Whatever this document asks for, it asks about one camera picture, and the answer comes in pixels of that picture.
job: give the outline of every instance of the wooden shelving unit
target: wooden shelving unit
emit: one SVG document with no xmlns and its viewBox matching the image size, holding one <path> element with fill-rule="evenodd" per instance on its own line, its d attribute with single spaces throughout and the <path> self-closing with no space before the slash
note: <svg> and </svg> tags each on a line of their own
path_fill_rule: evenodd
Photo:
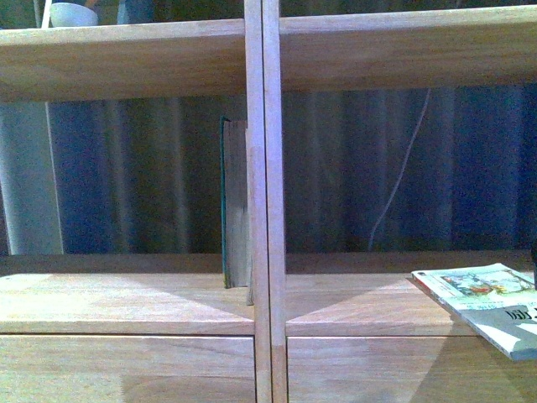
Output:
<svg viewBox="0 0 537 403">
<path fill-rule="evenodd" d="M 282 90 L 535 81 L 537 6 L 244 9 L 236 20 L 0 32 L 2 102 L 246 92 L 256 291 L 245 306 L 211 255 L 1 259 L 0 386 L 44 379 L 56 398 L 88 385 L 87 401 L 103 390 L 147 402 L 537 400 L 534 365 L 504 361 L 408 275 L 497 261 L 530 270 L 526 252 L 286 259 L 281 124 Z"/>
</svg>

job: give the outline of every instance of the white bowl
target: white bowl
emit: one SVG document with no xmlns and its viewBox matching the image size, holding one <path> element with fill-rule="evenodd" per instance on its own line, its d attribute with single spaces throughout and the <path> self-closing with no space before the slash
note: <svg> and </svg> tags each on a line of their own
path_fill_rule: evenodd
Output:
<svg viewBox="0 0 537 403">
<path fill-rule="evenodd" d="M 97 25 L 97 13 L 88 7 L 74 3 L 50 5 L 50 22 L 53 27 L 91 27 Z"/>
</svg>

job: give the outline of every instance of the vertical wooden divider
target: vertical wooden divider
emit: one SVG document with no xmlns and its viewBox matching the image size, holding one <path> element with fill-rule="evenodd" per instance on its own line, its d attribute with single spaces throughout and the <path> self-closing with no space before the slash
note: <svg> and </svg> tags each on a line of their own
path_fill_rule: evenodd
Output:
<svg viewBox="0 0 537 403">
<path fill-rule="evenodd" d="M 267 244 L 267 186 L 263 99 L 263 31 L 261 0 L 244 0 L 246 88 L 248 128 L 246 135 L 248 212 L 255 304 L 255 371 L 257 403 L 272 402 L 269 262 Z"/>
<path fill-rule="evenodd" d="M 263 0 L 263 74 L 267 154 L 268 283 L 273 402 L 287 403 L 285 336 L 284 172 L 279 50 L 279 0 Z"/>
</svg>

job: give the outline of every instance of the magazine cover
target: magazine cover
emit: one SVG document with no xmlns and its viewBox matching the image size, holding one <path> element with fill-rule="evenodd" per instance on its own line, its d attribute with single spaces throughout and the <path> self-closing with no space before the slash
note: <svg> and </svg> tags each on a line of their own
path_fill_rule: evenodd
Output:
<svg viewBox="0 0 537 403">
<path fill-rule="evenodd" d="M 511 359 L 537 359 L 537 291 L 528 276 L 498 263 L 412 277 Z"/>
</svg>

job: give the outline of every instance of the curtain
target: curtain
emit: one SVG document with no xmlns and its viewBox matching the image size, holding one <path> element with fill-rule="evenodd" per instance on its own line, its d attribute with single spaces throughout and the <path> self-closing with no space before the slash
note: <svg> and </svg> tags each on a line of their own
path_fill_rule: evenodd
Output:
<svg viewBox="0 0 537 403">
<path fill-rule="evenodd" d="M 462 2 L 489 7 L 520 2 Z M 283 2 L 285 16 L 456 2 Z M 527 248 L 537 238 L 535 85 L 441 88 L 373 250 Z M 290 252 L 362 251 L 389 199 L 426 90 L 284 94 Z"/>
<path fill-rule="evenodd" d="M 242 17 L 240 2 L 208 3 L 122 0 L 117 23 Z M 246 119 L 244 95 L 54 102 L 49 114 L 66 253 L 221 251 L 219 122 Z"/>
<path fill-rule="evenodd" d="M 141 15 L 129 11 L 135 2 L 120 3 L 119 23 L 242 17 L 233 0 L 137 2 Z M 283 0 L 281 9 L 294 16 L 455 4 Z M 425 94 L 283 95 L 289 252 L 367 249 Z M 537 238 L 536 103 L 536 85 L 433 89 L 373 249 L 528 247 Z M 221 251 L 218 123 L 246 118 L 244 95 L 62 102 L 49 112 L 66 253 Z"/>
</svg>

